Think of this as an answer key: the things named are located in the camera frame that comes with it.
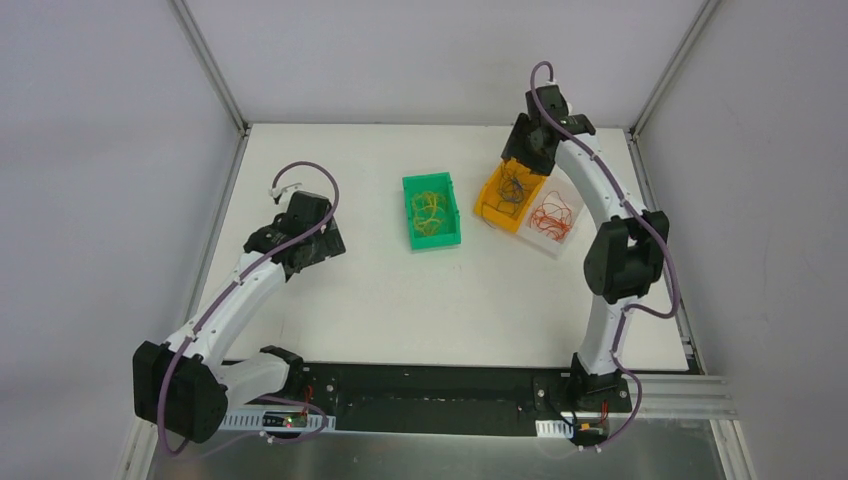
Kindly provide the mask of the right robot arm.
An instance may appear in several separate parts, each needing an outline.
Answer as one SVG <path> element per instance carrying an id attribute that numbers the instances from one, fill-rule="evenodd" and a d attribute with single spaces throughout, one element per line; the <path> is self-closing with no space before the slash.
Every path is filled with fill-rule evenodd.
<path id="1" fill-rule="evenodd" d="M 596 226 L 583 264 L 594 298 L 566 384 L 572 404 L 590 410 L 621 380 L 619 347 L 633 310 L 663 273 L 669 220 L 646 209 L 616 179 L 600 156 L 594 126 L 571 114 L 557 85 L 532 87 L 525 97 L 527 110 L 512 128 L 504 159 L 542 176 L 562 170 Z"/>

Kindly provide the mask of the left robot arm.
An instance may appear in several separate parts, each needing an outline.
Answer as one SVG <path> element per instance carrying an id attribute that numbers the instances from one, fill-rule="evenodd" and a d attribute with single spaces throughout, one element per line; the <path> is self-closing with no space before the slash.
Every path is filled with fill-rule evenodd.
<path id="1" fill-rule="evenodd" d="M 294 192 L 286 209 L 254 231 L 218 297 L 168 339 L 143 342 L 132 359 L 134 412 L 203 443 L 226 414 L 264 395 L 281 404 L 305 397 L 301 356 L 277 346 L 226 364 L 230 347 L 274 293 L 302 270 L 345 253 L 331 201 Z"/>

